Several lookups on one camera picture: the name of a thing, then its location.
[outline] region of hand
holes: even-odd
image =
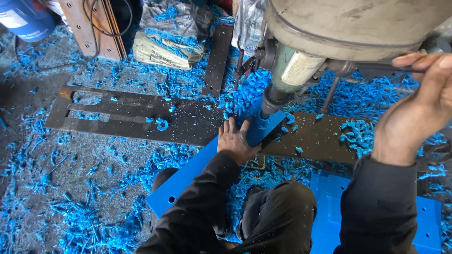
[[[246,141],[246,133],[251,126],[251,118],[246,119],[240,130],[235,127],[235,119],[230,117],[218,129],[218,152],[228,154],[237,165],[245,163],[256,156],[262,149],[261,144],[250,147]]]
[[[393,66],[412,65],[418,90],[395,103],[375,128],[371,157],[390,165],[414,164],[417,150],[452,118],[452,54],[411,53],[395,58]]]

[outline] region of black sleeve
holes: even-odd
[[[240,167],[218,153],[157,222],[146,246],[137,253],[216,253],[213,224],[225,202],[226,190],[237,180]]]
[[[416,235],[417,169],[363,158],[341,198],[334,253],[407,253]]]

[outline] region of concrete floor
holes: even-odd
[[[54,38],[58,38],[57,43],[43,50],[44,57],[39,59],[40,65],[54,66],[65,63],[69,57],[68,52],[74,51],[74,48],[77,47],[71,36],[64,32],[53,35],[44,42],[35,43],[35,45],[52,41]],[[9,63],[15,59],[14,43],[11,40],[11,36],[5,34],[2,36],[0,43],[4,46],[4,50],[0,54],[0,73],[4,73],[10,69]],[[26,47],[24,43],[19,45],[19,48],[24,47]],[[35,74],[32,72],[27,75],[17,74],[0,85],[0,108],[6,108],[11,112],[11,114],[0,112],[0,116],[8,125],[7,130],[0,130],[0,173],[3,173],[8,167],[10,155],[14,152],[14,149],[6,148],[9,143],[16,142],[17,148],[20,148],[26,144],[29,137],[32,137],[33,142],[35,142],[39,136],[31,129],[26,129],[27,124],[23,122],[22,115],[32,115],[36,119],[42,117],[36,116],[37,112],[42,108],[45,108],[48,112],[52,101],[55,99],[62,85],[76,83],[93,87],[97,80],[101,80],[109,75],[110,65],[108,63],[104,67],[101,67],[101,65],[100,62],[97,63],[98,68],[90,78],[86,77],[84,67],[78,68],[77,71],[72,71],[71,68],[65,68],[45,74]],[[145,83],[148,88],[146,94],[155,94],[153,84],[159,82],[162,76],[156,73],[149,80],[147,77],[139,76],[131,70],[125,70],[121,73],[121,81],[126,81],[130,78],[135,78]],[[30,93],[36,87],[38,88],[36,93]],[[124,90],[124,87],[118,85],[115,88],[105,87],[104,89]],[[24,199],[21,202],[24,207],[32,207],[32,209],[23,216],[20,222],[21,228],[17,231],[15,244],[12,246],[14,253],[28,251],[44,253],[46,251],[60,250],[58,241],[64,235],[68,226],[63,222],[62,216],[58,216],[58,214],[52,216],[52,211],[49,210],[49,202],[52,200],[63,200],[64,193],[69,193],[74,200],[84,200],[85,192],[89,191],[89,188],[85,184],[87,179],[96,181],[103,191],[110,190],[120,182],[127,172],[135,172],[136,169],[144,167],[153,151],[159,151],[161,149],[159,148],[160,144],[153,142],[148,142],[145,147],[140,147],[143,144],[142,140],[126,139],[122,141],[116,138],[114,141],[109,141],[109,136],[74,132],[70,133],[71,140],[66,145],[58,145],[57,138],[66,133],[57,130],[51,130],[46,133],[47,140],[39,145],[30,155],[31,158],[35,159],[35,166],[33,168],[39,170],[23,170],[17,175],[16,199]],[[113,153],[109,151],[109,148],[112,146],[117,150],[117,157],[113,156]],[[55,147],[57,151],[60,151],[60,155],[55,159],[56,162],[60,161],[64,156],[70,155],[52,173],[52,184],[57,186],[57,188],[47,188],[45,195],[41,191],[33,193],[33,190],[27,188],[27,185],[32,185],[44,173],[50,172],[55,167],[49,160]],[[43,154],[47,155],[45,160],[40,159]],[[127,158],[126,163],[122,162],[122,155]],[[76,156],[77,160],[71,161],[70,158],[72,156]],[[89,174],[90,169],[95,165],[99,165],[98,169],[94,174]],[[114,172],[116,173],[114,176],[109,176],[107,173],[107,167],[110,165],[113,166]],[[10,177],[1,178],[1,196],[5,192],[10,191],[10,180]],[[447,176],[419,181],[419,195],[428,195],[431,193],[431,190],[428,188],[429,183],[440,183],[445,188],[450,189],[452,178],[451,176]],[[134,198],[148,195],[146,189],[139,184],[135,187],[129,186],[124,193],[125,198],[117,195],[111,202],[109,201],[110,196],[107,195],[100,196],[96,199],[95,206],[100,209],[98,213],[101,214],[105,225],[120,223],[123,220],[123,213],[131,211]],[[446,194],[435,195],[433,198],[443,203],[452,202],[451,196]],[[18,210],[16,212],[12,211],[11,213],[18,214],[20,208]],[[443,205],[443,213],[450,214],[450,212],[450,209]],[[43,219],[37,219],[37,216],[42,213],[43,216],[40,218]],[[149,209],[145,210],[142,214],[144,225],[148,225],[149,223],[148,215]],[[48,229],[45,230],[45,241],[43,245],[37,240],[36,236],[36,232],[42,229],[42,220],[47,221],[49,224]],[[137,239],[139,241],[144,240],[148,237],[149,233],[148,227],[143,226],[141,232],[137,235]]]

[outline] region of label on motor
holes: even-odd
[[[0,13],[0,22],[7,28],[19,28],[28,24],[25,19],[13,10]]]
[[[325,59],[295,52],[284,69],[281,80],[289,85],[302,85],[320,68]]]

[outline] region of drill press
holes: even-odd
[[[267,0],[256,58],[271,69],[272,81],[261,117],[316,85],[325,70],[336,74],[322,108],[327,112],[340,77],[418,50],[451,14],[450,0]]]

